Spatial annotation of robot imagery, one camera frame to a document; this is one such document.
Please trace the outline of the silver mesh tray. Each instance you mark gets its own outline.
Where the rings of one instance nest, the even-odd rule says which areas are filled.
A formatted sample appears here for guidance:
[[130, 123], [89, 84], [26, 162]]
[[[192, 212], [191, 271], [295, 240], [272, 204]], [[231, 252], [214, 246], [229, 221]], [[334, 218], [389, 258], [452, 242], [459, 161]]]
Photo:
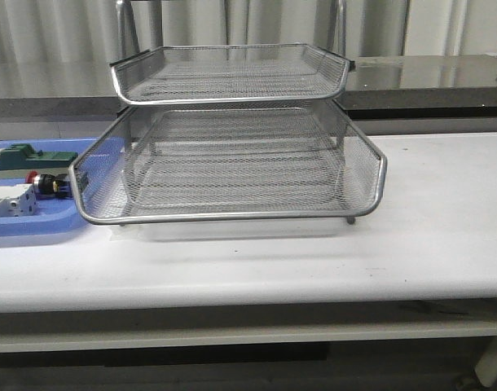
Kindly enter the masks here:
[[343, 217], [383, 195], [385, 154], [332, 101], [127, 109], [70, 166], [95, 225]]
[[305, 43], [162, 46], [110, 68], [124, 103], [159, 106], [333, 98], [351, 62]]

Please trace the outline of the red emergency stop button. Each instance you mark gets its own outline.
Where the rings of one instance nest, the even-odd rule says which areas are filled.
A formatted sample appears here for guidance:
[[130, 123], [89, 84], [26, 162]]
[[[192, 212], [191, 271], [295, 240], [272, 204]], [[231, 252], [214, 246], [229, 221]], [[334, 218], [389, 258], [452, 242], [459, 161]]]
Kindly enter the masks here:
[[40, 174], [29, 171], [25, 182], [30, 184], [38, 199], [71, 199], [73, 197], [70, 177], [67, 174]]

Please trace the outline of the blue plastic tray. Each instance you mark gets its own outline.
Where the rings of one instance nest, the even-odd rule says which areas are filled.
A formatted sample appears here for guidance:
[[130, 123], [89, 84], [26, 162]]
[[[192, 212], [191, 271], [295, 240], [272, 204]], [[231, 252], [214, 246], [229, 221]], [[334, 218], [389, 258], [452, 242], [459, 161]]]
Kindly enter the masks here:
[[[34, 150], [43, 152], [76, 152], [82, 154], [95, 138], [44, 138], [22, 139]], [[46, 235], [72, 231], [84, 226], [72, 199], [44, 199], [37, 201], [37, 212], [32, 216], [0, 217], [0, 237], [22, 235]]]

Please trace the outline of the grey stone counter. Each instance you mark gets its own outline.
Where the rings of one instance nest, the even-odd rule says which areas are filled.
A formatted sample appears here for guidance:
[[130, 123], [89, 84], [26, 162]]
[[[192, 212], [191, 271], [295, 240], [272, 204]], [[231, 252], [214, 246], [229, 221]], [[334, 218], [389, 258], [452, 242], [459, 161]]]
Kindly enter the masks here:
[[[497, 57], [361, 57], [339, 105], [358, 120], [497, 116]], [[111, 116], [102, 62], [0, 64], [0, 118]]]

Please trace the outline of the white circuit breaker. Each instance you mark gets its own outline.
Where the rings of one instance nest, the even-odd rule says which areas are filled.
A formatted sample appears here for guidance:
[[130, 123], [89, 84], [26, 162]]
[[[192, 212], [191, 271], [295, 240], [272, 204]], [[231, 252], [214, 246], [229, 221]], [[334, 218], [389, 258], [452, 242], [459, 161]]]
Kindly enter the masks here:
[[37, 197], [31, 184], [0, 186], [0, 217], [32, 216], [37, 210]]

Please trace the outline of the silver metal rack frame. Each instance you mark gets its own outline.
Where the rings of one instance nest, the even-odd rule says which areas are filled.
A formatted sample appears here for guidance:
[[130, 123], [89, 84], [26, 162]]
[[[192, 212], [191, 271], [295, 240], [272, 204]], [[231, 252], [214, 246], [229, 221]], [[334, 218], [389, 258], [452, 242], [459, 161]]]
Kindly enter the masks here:
[[[139, 39], [135, 24], [134, 11], [131, 1], [116, 1], [115, 8], [117, 10], [117, 25], [118, 25], [118, 46], [119, 54], [123, 60], [126, 60], [126, 52], [128, 46], [131, 46], [133, 56], [141, 56], [145, 52], [139, 49]], [[328, 50], [334, 48], [335, 42], [337, 49], [345, 54], [345, 29], [346, 29], [346, 1], [330, 1], [330, 11], [328, 12]], [[233, 108], [263, 108], [266, 103], [271, 103], [270, 99], [246, 99], [235, 98], [231, 100], [209, 100], [206, 102], [198, 103], [197, 101], [191, 102], [192, 108], [227, 108], [229, 104], [233, 103]], [[168, 215], [167, 213], [162, 216], [147, 215], [146, 217], [127, 217], [128, 223], [152, 223], [152, 222], [185, 222], [185, 221], [199, 221], [203, 220], [198, 215], [191, 215], [190, 217], [176, 217], [175, 215]]]

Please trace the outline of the green electrical switch block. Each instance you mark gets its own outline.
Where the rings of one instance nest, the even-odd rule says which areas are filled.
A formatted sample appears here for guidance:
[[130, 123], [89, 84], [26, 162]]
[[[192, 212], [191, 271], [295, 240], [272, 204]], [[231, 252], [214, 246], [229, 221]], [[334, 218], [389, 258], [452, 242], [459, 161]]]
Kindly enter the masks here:
[[35, 150], [29, 143], [14, 143], [0, 151], [0, 179], [24, 178], [29, 172], [66, 174], [76, 152]]

